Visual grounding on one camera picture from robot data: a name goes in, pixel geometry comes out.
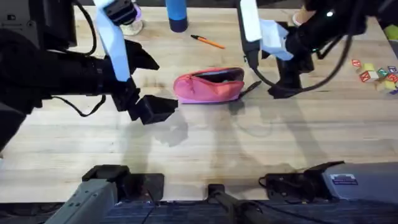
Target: wooden tabletop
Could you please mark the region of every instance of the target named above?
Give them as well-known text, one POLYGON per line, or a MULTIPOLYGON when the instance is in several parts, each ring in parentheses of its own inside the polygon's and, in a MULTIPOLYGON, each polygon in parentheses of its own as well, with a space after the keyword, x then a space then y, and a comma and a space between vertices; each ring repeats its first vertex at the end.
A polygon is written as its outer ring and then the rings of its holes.
MULTIPOLYGON (((88 7, 91 15, 94 8, 88 7)), ((185 33, 170 31, 164 8, 143 8, 145 28, 135 37, 160 65, 138 70, 134 80, 143 93, 173 98, 174 80, 209 67, 243 67, 246 86, 257 80, 243 61, 235 9, 188 10, 185 33), (193 40, 202 35, 226 46, 217 49, 193 40)), ((294 10, 260 9, 263 19, 290 21, 294 10)), ((76 11, 79 47, 91 48, 91 34, 76 11)), ((398 65, 374 18, 368 32, 355 37, 349 59, 377 68, 398 65)), ((315 60, 316 69, 302 75, 303 85, 326 77, 336 65, 343 43, 315 60)), ((103 56, 100 47, 96 56, 103 56)), ((276 81, 274 58, 261 61, 261 72, 276 81)), ((361 83, 346 62, 327 86, 288 100, 273 100, 262 84, 243 105, 180 105, 166 122, 143 126, 118 113, 113 101, 93 116, 79 117, 61 101, 45 101, 3 151, 0 202, 66 201, 95 165, 124 164, 131 172, 165 175, 164 200, 199 200, 207 184, 222 183, 238 198, 261 199, 257 185, 270 172, 291 172, 327 161, 398 161, 397 97, 361 83)), ((67 97, 89 111, 99 97, 67 97)))

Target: cable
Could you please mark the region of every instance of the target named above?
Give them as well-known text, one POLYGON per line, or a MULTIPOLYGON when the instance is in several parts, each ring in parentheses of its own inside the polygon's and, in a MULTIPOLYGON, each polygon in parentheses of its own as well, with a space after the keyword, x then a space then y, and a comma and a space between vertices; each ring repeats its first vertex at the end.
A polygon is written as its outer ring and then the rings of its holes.
POLYGON ((342 35, 340 35, 340 36, 338 36, 337 38, 335 38, 334 41, 333 41, 331 44, 329 44, 328 48, 327 48, 323 53, 321 53, 319 50, 317 50, 317 56, 318 56, 318 58, 319 58, 319 59, 324 59, 324 58, 329 54, 329 52, 332 50, 332 48, 335 47, 335 45, 336 45, 342 38, 343 38, 342 35))
POLYGON ((98 109, 105 103, 105 101, 106 101, 106 96, 105 96, 105 95, 102 95, 101 101, 99 101, 99 102, 97 103, 97 105, 95 105, 95 107, 93 108, 93 110, 91 110, 91 112, 88 113, 88 114, 84 114, 84 113, 81 112, 73 103, 71 103, 70 101, 68 101, 68 100, 66 100, 66 99, 64 99, 64 98, 62 98, 62 97, 53 96, 53 97, 51 97, 51 99, 59 99, 59 100, 62 100, 64 103, 66 103, 67 105, 71 106, 80 116, 82 116, 82 117, 85 118, 85 117, 88 117, 88 116, 90 116, 90 115, 92 115, 93 113, 95 113, 95 112, 98 111, 98 109))
POLYGON ((53 206, 51 206, 48 210, 44 210, 41 205, 39 205, 38 212, 36 213, 31 213, 31 214, 23 214, 23 213, 17 213, 14 210, 3 210, 4 214, 8 217, 11 218, 20 218, 20 217, 37 217, 37 216, 44 216, 44 215, 52 215, 58 209, 62 207, 62 204, 57 204, 55 203, 53 206))
MULTIPOLYGON (((88 23, 88 25, 90 27, 91 34, 93 35, 93 47, 91 48, 91 50, 89 52, 83 53, 83 55, 85 55, 85 56, 90 56, 97 49, 97 36, 96 36, 96 33, 95 33, 94 23, 93 23, 93 20, 91 19, 90 15, 86 11, 86 9, 81 5, 81 3, 78 0, 73 0, 73 3, 75 3, 76 6, 81 11, 81 13, 83 13, 83 15, 86 18, 87 23, 88 23)), ((61 52, 68 53, 68 54, 80 54, 79 52, 71 52, 69 50, 61 50, 61 52)))
POLYGON ((147 213, 147 215, 145 216, 145 218, 142 220, 141 224, 145 224, 145 222, 147 221, 147 219, 149 218, 149 216, 152 214, 152 212, 155 210, 156 208, 156 203, 154 202, 154 198, 152 197, 152 194, 150 193, 150 191, 147 189, 150 201, 154 204, 154 206, 149 210, 149 212, 147 213))
POLYGON ((279 209, 279 208, 275 208, 275 207, 273 207, 271 205, 267 205, 266 203, 264 203, 262 201, 255 200, 253 202, 255 202, 255 203, 259 204, 259 205, 262 205, 262 206, 264 206, 264 207, 266 207, 268 209, 271 209, 271 210, 273 210, 275 212, 279 212, 279 213, 283 213, 283 214, 286 214, 286 215, 290 215, 292 217, 299 218, 299 219, 302 219, 302 220, 311 221, 311 222, 314 222, 314 223, 321 223, 321 224, 331 224, 330 222, 326 222, 326 221, 319 220, 319 219, 312 218, 312 217, 306 217, 304 215, 300 215, 300 214, 297 214, 297 213, 288 212, 288 211, 285 211, 285 210, 282 210, 282 209, 279 209))
POLYGON ((259 185, 260 185, 261 187, 263 187, 264 189, 267 189, 267 186, 261 182, 262 180, 265 180, 265 179, 266 179, 266 177, 260 177, 260 178, 259 178, 259 185))
POLYGON ((323 85, 326 85, 328 82, 330 82, 330 80, 332 80, 337 75, 337 73, 340 71, 341 67, 343 66, 343 64, 345 63, 345 61, 347 59, 348 52, 349 52, 349 50, 351 48, 351 45, 352 45, 352 42, 353 42, 355 26, 357 25, 359 16, 361 15, 361 10, 362 10, 362 7, 363 7, 363 0, 357 0, 356 4, 353 7, 355 8, 355 10, 354 10, 353 16, 351 17, 351 21, 350 21, 350 24, 349 24, 347 41, 346 41, 345 47, 343 49, 343 52, 341 53, 341 57, 340 57, 337 65, 336 65, 335 69, 333 69, 333 71, 324 80, 322 80, 321 82, 319 82, 319 83, 317 83, 315 85, 312 85, 312 86, 309 86, 309 87, 306 87, 306 88, 295 89, 295 88, 286 88, 286 87, 283 87, 283 86, 280 86, 280 85, 276 85, 275 83, 273 83, 273 82, 269 81, 267 78, 265 78, 261 74, 261 72, 258 70, 257 67, 251 67, 253 69, 254 73, 265 84, 267 84, 267 85, 269 85, 269 86, 271 86, 273 88, 276 88, 276 89, 279 89, 279 90, 283 90, 283 91, 289 91, 289 92, 292 92, 292 93, 302 93, 302 92, 306 92, 306 91, 312 91, 312 90, 315 90, 317 88, 320 88, 323 85))

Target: pink pencil case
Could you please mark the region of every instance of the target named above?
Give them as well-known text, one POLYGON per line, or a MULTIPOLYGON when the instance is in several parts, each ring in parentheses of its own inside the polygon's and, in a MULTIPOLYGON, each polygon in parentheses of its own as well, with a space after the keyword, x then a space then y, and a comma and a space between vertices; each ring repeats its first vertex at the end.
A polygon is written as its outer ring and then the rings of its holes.
POLYGON ((174 92, 181 103, 237 100, 244 86, 242 68, 211 68, 178 77, 174 92))

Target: blue bottle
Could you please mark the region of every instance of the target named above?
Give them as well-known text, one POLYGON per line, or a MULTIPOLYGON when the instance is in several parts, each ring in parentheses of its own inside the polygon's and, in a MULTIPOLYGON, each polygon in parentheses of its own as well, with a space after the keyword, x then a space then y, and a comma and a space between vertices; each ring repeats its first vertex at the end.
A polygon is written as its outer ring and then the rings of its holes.
POLYGON ((166 0, 170 28, 174 32, 184 32, 188 28, 186 0, 166 0))

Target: orange pen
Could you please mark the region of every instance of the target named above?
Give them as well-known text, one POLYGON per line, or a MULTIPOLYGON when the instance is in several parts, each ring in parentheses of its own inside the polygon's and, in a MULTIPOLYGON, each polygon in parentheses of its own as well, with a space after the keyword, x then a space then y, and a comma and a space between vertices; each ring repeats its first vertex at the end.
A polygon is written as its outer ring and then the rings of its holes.
POLYGON ((218 48, 221 48, 221 49, 225 49, 224 46, 222 46, 220 44, 217 44, 216 42, 213 42, 211 40, 208 40, 208 39, 206 39, 204 37, 201 37, 201 36, 198 36, 198 35, 191 35, 191 37, 196 39, 196 40, 202 41, 203 43, 210 44, 212 46, 215 46, 215 47, 218 47, 218 48))

